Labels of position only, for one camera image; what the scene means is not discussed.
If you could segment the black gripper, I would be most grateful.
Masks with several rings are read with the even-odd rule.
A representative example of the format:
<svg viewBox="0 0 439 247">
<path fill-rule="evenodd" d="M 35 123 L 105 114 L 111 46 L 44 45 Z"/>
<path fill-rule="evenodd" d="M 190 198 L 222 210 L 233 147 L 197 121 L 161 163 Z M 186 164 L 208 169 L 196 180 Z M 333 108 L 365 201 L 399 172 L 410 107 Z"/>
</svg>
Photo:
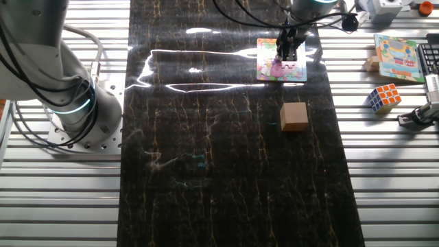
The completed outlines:
<svg viewBox="0 0 439 247">
<path fill-rule="evenodd" d="M 276 39 L 276 59 L 279 61 L 297 61 L 297 49 L 307 37 L 307 30 L 301 28 L 282 29 Z"/>
</svg>

